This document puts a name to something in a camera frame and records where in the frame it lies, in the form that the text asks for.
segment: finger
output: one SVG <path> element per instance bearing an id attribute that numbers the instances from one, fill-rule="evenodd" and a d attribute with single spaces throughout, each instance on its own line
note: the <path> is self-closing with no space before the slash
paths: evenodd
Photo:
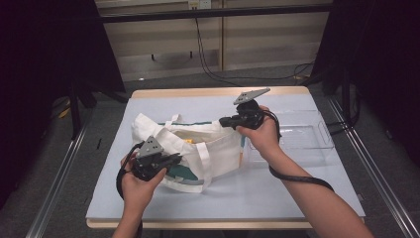
<path id="1" fill-rule="evenodd" d="M 237 126 L 236 130 L 241 134 L 244 135 L 246 137 L 248 137 L 248 135 L 250 134 L 251 130 L 250 128 L 247 127 L 243 127 L 243 126 Z"/>
<path id="2" fill-rule="evenodd" d="M 268 108 L 268 107 L 266 107 L 266 106 L 262 106 L 262 105 L 260 105 L 260 109 L 261 109 L 261 110 L 265 110 L 265 111 L 269 111 L 269 108 Z"/>
<path id="3" fill-rule="evenodd" d="M 161 169 L 149 182 L 151 182 L 154 186 L 158 186 L 158 184 L 163 180 L 164 175 L 166 175 L 166 168 Z"/>
<path id="4" fill-rule="evenodd" d="M 126 171 L 130 171 L 131 168 L 133 167 L 133 162 L 134 162 L 135 157 L 131 157 L 129 159 L 129 161 L 127 162 L 127 164 L 124 166 L 124 170 Z M 121 167 L 124 165 L 124 163 L 126 163 L 126 158 L 123 158 L 120 162 Z"/>

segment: white bag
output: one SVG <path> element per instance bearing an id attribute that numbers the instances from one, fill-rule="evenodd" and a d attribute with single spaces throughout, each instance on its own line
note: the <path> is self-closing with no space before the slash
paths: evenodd
<path id="1" fill-rule="evenodd" d="M 172 117 L 163 126 L 141 113 L 132 125 L 134 144 L 153 136 L 164 153 L 182 156 L 179 166 L 170 170 L 175 175 L 166 175 L 164 185 L 184 192 L 201 192 L 212 178 L 239 167 L 242 136 L 237 131 L 222 127 L 219 121 L 188 125 L 175 123 L 175 119 Z M 176 171 L 186 173 L 180 176 Z"/>

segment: green object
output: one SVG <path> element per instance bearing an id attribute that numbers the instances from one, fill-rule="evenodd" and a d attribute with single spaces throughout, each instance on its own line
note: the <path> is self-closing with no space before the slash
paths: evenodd
<path id="1" fill-rule="evenodd" d="M 172 178 L 181 177 L 188 180 L 198 180 L 198 177 L 188 167 L 182 165 L 172 166 L 166 175 Z"/>

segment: forearm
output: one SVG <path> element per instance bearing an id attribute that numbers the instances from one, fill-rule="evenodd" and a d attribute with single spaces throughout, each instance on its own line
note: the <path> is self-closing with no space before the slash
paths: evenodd
<path id="1" fill-rule="evenodd" d="M 131 238 L 136 237 L 143 213 L 124 211 L 123 217 L 114 232 L 113 238 Z"/>
<path id="2" fill-rule="evenodd" d="M 280 174 L 310 177 L 280 148 L 269 150 L 269 153 L 263 156 Z M 332 190 L 308 182 L 282 182 L 321 237 L 371 237 L 358 215 Z"/>

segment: metal rod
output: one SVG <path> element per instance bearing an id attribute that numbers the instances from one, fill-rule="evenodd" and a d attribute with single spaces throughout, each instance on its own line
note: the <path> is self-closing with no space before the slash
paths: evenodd
<path id="1" fill-rule="evenodd" d="M 343 124 L 348 123 L 342 115 L 343 109 L 337 99 L 330 97 L 329 102 L 339 121 L 341 121 Z M 364 164 L 367 173 L 375 184 L 379 194 L 382 196 L 383 201 L 388 206 L 389 211 L 401 228 L 401 231 L 404 233 L 404 236 L 407 238 L 420 237 L 420 233 L 417 230 L 417 227 L 414 225 L 414 222 L 408 211 L 396 196 L 392 188 L 389 186 L 388 182 L 381 173 L 379 167 L 374 162 L 373 157 L 368 152 L 368 149 L 362 142 L 356 130 L 351 128 L 351 125 L 349 124 L 345 126 L 348 128 L 346 130 L 346 134 L 350 142 L 358 153 L 362 164 Z"/>
<path id="2" fill-rule="evenodd" d="M 88 110 L 86 116 L 86 122 L 83 127 L 77 134 L 75 140 L 73 140 L 67 150 L 67 153 L 64 156 L 64 159 L 61 163 L 61 166 L 58 170 L 58 173 L 55 176 L 55 179 L 52 183 L 49 193 L 47 194 L 46 199 L 44 200 L 43 206 L 38 211 L 37 216 L 35 217 L 30 230 L 28 231 L 27 238 L 39 238 L 43 237 L 43 234 L 47 228 L 47 224 L 50 221 L 50 217 L 53 214 L 56 203 L 58 202 L 58 197 L 62 191 L 62 188 L 65 183 L 65 179 L 70 171 L 71 165 L 74 161 L 74 158 L 77 154 L 77 151 L 83 141 L 83 137 L 86 133 L 87 125 L 90 122 L 90 119 L 93 114 L 93 109 Z"/>
<path id="3" fill-rule="evenodd" d="M 236 17 L 273 14 L 317 13 L 331 12 L 335 9 L 361 6 L 360 3 L 351 4 L 312 4 L 312 5 L 289 5 L 279 7 L 255 7 L 255 8 L 219 8 L 203 10 L 186 10 L 170 12 L 154 12 L 141 14 L 112 14 L 96 18 L 71 18 L 61 20 L 61 23 L 122 23 L 122 22 L 145 22 L 173 19 L 194 19 L 213 17 Z"/>

